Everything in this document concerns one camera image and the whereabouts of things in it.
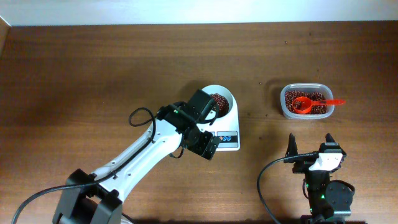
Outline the red plastic scoop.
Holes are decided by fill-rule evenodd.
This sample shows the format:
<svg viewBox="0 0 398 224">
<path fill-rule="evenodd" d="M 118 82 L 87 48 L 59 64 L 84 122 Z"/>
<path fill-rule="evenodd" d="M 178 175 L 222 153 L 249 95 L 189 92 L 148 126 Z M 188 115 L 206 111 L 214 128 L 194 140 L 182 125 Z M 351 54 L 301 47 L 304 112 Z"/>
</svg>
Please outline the red plastic scoop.
<svg viewBox="0 0 398 224">
<path fill-rule="evenodd" d="M 311 100 L 301 96 L 293 100 L 292 107 L 297 114 L 308 114 L 314 106 L 343 105 L 345 100 Z"/>
</svg>

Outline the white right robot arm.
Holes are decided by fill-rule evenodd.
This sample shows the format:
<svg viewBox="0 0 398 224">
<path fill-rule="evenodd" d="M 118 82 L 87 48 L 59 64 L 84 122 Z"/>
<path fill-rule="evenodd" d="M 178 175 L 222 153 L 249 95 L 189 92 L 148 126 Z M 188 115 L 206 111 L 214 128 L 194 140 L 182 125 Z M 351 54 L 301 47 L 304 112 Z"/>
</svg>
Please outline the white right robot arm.
<svg viewBox="0 0 398 224">
<path fill-rule="evenodd" d="M 285 153 L 286 163 L 292 163 L 294 174 L 303 174 L 303 193 L 308 199 L 310 214 L 300 217 L 304 224 L 344 223 L 351 215 L 355 188 L 342 180 L 331 180 L 331 175 L 341 167 L 346 157 L 345 151 L 333 139 L 325 136 L 319 150 L 309 155 L 299 154 L 295 136 L 289 134 Z"/>
</svg>

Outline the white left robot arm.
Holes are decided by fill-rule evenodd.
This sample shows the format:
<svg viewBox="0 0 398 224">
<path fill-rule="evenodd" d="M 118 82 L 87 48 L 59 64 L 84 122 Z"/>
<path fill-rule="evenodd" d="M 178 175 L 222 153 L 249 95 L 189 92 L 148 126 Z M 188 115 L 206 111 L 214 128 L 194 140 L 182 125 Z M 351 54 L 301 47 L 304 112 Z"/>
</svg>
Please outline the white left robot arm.
<svg viewBox="0 0 398 224">
<path fill-rule="evenodd" d="M 220 143 L 201 124 L 218 112 L 215 99 L 197 90 L 188 102 L 161 107 L 150 115 L 147 131 L 105 166 L 87 174 L 77 169 L 67 179 L 53 216 L 53 223 L 122 223 L 125 199 L 136 184 L 176 149 L 187 149 L 211 160 Z"/>
</svg>

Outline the white digital kitchen scale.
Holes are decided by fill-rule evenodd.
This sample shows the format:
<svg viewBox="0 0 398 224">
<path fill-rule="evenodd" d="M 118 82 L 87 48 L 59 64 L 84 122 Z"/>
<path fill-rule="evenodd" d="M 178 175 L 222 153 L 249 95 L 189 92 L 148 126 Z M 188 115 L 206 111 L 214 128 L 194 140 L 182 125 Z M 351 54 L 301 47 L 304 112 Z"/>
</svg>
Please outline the white digital kitchen scale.
<svg viewBox="0 0 398 224">
<path fill-rule="evenodd" d="M 202 90 L 209 95 L 219 94 L 225 97 L 228 102 L 228 112 L 224 116 L 216 118 L 211 126 L 209 124 L 198 124 L 200 131 L 211 132 L 214 136 L 220 138 L 217 151 L 238 151 L 241 141 L 236 99 L 227 88 L 221 85 L 208 85 Z"/>
</svg>

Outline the red beans in bowl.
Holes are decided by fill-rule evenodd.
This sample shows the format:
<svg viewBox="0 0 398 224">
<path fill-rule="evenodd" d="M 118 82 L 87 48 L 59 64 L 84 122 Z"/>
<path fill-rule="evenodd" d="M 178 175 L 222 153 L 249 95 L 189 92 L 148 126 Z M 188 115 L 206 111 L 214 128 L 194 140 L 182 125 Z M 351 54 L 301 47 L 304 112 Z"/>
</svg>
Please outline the red beans in bowl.
<svg viewBox="0 0 398 224">
<path fill-rule="evenodd" d="M 225 116 L 229 111 L 229 102 L 226 97 L 218 93 L 211 94 L 211 97 L 216 101 L 216 104 L 218 105 L 218 117 L 220 118 Z"/>
</svg>

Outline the white metal bowl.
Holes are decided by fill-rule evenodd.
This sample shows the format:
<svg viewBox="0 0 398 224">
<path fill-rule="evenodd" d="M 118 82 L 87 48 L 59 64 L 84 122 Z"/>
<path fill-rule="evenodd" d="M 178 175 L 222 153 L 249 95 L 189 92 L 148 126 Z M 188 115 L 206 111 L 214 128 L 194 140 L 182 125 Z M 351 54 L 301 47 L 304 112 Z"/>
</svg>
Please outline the white metal bowl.
<svg viewBox="0 0 398 224">
<path fill-rule="evenodd" d="M 233 98 L 231 92 L 221 85 L 209 85 L 202 89 L 209 94 L 218 105 L 218 118 L 226 116 L 233 107 Z"/>
</svg>

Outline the clear plastic container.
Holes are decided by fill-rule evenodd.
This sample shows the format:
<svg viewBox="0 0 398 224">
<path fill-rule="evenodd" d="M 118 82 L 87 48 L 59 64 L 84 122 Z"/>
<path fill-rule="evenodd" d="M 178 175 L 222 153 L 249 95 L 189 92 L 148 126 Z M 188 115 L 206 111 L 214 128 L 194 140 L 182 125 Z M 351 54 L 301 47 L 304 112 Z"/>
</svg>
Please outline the clear plastic container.
<svg viewBox="0 0 398 224">
<path fill-rule="evenodd" d="M 313 93 L 318 92 L 323 94 L 326 100 L 333 100 L 332 91 L 323 84 L 320 83 L 293 83 L 285 86 L 281 93 L 280 93 L 280 104 L 282 108 L 283 115 L 287 119 L 303 119 L 303 120 L 310 120 L 310 119 L 324 119 L 329 117 L 333 114 L 335 107 L 333 105 L 326 106 L 326 113 L 323 114 L 297 114 L 289 111 L 288 107 L 286 106 L 285 94 L 288 91 L 302 91 L 305 93 Z"/>
</svg>

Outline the red adzuki beans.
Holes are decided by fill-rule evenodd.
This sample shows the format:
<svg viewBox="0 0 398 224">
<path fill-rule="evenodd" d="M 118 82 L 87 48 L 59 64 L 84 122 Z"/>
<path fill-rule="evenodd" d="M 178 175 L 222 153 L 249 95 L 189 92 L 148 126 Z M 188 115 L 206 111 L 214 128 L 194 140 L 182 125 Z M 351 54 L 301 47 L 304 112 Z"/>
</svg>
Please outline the red adzuki beans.
<svg viewBox="0 0 398 224">
<path fill-rule="evenodd" d="M 318 100 L 324 100 L 325 96 L 322 93 L 319 92 L 311 92 L 307 93 L 304 91 L 286 91 L 285 94 L 285 105 L 286 108 L 291 112 L 295 113 L 295 108 L 299 109 L 300 108 L 300 103 L 296 103 L 293 105 L 294 99 L 304 96 L 307 97 L 311 100 L 318 101 Z M 313 106 L 311 111 L 308 114 L 325 114 L 327 112 L 327 106 Z"/>
</svg>

